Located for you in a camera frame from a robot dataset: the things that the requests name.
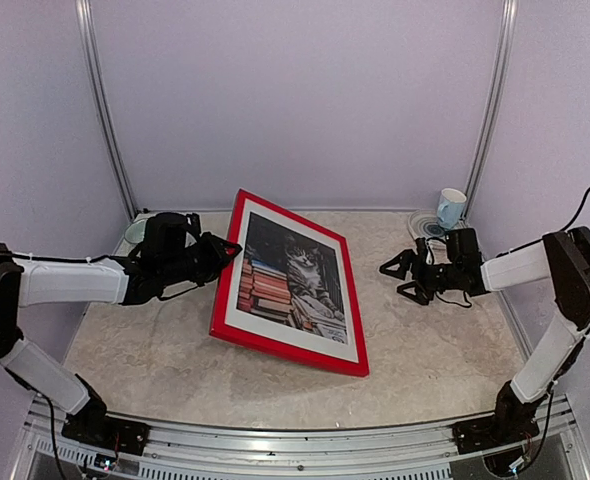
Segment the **cat and books photo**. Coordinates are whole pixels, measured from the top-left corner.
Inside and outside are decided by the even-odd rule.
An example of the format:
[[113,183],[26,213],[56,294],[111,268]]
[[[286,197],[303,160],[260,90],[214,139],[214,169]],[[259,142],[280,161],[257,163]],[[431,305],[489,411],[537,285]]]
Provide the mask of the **cat and books photo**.
[[335,251],[254,212],[246,230],[237,309],[348,342]]

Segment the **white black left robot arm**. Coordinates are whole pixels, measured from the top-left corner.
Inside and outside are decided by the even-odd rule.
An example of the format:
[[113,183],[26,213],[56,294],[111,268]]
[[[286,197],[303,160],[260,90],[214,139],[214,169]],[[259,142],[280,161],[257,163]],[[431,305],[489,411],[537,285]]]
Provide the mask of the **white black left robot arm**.
[[115,424],[105,402],[61,363],[84,309],[169,301],[168,288],[192,291],[218,280],[241,251],[204,231],[199,215],[174,212],[148,218],[142,239],[125,254],[62,258],[0,242],[0,366],[63,410],[90,442],[108,443]]

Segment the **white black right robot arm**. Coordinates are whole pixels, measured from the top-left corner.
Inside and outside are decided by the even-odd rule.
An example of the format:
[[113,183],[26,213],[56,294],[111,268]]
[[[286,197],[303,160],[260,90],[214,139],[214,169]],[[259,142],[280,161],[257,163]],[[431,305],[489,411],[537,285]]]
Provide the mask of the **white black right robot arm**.
[[[571,197],[566,200],[555,197],[548,190],[527,194],[500,189],[497,193],[499,198],[493,200],[491,188],[481,188],[472,208],[471,223],[479,229],[482,246],[488,254],[528,241],[532,236],[539,237],[547,229],[566,224],[569,215],[566,210],[572,206],[579,191],[573,188]],[[542,280],[511,288],[506,291],[506,297],[514,310],[516,324],[537,349],[541,344],[537,336],[546,329],[544,323],[556,313],[552,287]],[[477,318],[489,299],[488,295],[474,298],[475,307],[470,310],[441,303],[422,307],[389,291],[385,294],[382,307],[390,319],[397,319],[405,327],[427,320],[440,331],[461,336],[456,341],[458,346],[467,346],[472,359],[480,365],[490,361],[491,371],[499,373],[503,370],[499,364],[512,356],[512,350],[492,341],[485,331],[490,322]],[[578,421],[590,423],[590,339],[574,369],[560,380],[559,388],[568,395]],[[474,393],[480,391],[477,387],[469,391],[466,386],[457,386],[454,380],[444,388],[426,387],[423,389],[424,394],[432,392],[438,395],[436,400],[431,401],[433,405],[425,409],[426,416],[438,418],[456,410],[471,413],[478,403],[473,398]]]

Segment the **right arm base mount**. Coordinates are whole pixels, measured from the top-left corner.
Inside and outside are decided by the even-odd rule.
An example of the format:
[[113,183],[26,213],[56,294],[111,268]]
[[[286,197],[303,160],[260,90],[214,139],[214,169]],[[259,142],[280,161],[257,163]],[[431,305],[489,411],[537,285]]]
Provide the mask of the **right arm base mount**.
[[458,453],[478,452],[537,436],[540,430],[535,414],[544,399],[522,403],[507,382],[496,397],[491,415],[453,424]]

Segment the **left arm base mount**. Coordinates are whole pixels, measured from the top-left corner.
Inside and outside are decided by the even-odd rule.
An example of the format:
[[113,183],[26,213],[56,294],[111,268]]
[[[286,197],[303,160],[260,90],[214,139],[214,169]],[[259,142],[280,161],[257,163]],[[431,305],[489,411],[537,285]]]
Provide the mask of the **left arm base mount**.
[[109,416],[103,409],[85,407],[68,414],[62,428],[65,438],[114,453],[142,456],[150,426],[133,420]]

